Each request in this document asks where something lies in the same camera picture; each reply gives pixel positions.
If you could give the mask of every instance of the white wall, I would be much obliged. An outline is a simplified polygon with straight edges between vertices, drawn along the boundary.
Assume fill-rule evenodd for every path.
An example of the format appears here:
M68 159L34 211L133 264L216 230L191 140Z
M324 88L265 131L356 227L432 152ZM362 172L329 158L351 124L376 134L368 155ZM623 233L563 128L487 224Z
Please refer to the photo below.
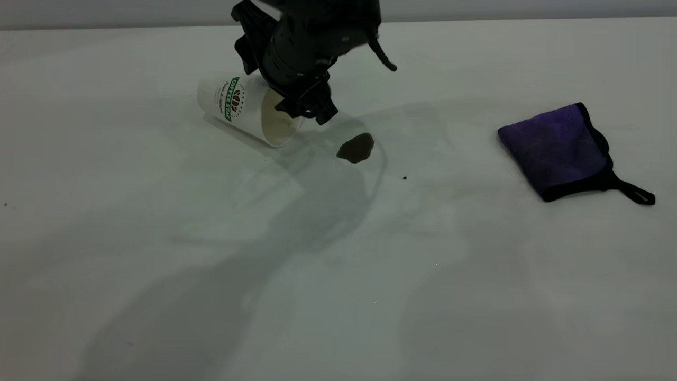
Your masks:
M238 0L0 0L0 28L232 24ZM677 0L381 0L386 21L677 15Z

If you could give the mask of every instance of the paper cup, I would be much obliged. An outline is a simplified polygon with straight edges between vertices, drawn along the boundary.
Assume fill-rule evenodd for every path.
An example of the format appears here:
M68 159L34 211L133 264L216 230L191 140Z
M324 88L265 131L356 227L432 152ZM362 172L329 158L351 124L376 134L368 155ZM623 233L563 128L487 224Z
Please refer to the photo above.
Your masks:
M200 81L200 108L272 147L284 146L299 130L302 118L292 118L275 106L283 97L261 75L214 73Z

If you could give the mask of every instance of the cup logo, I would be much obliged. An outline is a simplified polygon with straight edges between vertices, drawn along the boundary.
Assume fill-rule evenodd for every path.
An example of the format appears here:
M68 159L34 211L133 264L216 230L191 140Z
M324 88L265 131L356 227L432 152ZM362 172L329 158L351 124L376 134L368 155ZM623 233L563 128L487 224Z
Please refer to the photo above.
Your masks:
M239 85L239 77L235 77L228 85L228 91L225 94L225 108L223 113L226 120L232 121L233 117L237 117L242 112L242 105L244 104L244 88Z

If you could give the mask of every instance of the white paper cup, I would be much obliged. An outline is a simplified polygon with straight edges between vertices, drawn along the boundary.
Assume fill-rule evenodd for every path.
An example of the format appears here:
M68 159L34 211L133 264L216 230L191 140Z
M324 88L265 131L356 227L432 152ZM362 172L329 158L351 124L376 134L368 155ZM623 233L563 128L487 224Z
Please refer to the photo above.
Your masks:
M284 146L303 121L275 109L282 99L261 75L213 73L198 88L198 103L204 112L272 147Z

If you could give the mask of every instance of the green logo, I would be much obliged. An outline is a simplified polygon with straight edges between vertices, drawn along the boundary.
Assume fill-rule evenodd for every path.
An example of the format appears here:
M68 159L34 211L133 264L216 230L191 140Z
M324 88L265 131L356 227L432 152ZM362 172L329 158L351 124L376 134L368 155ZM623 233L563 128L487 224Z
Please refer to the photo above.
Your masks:
M236 91L235 90L235 85L238 84L238 81L240 80L239 77L233 78L232 81L230 81L230 86L228 86L228 93L225 95L225 118L229 122L230 120L230 115L231 112L236 112L238 110L238 106L240 105L240 90Z

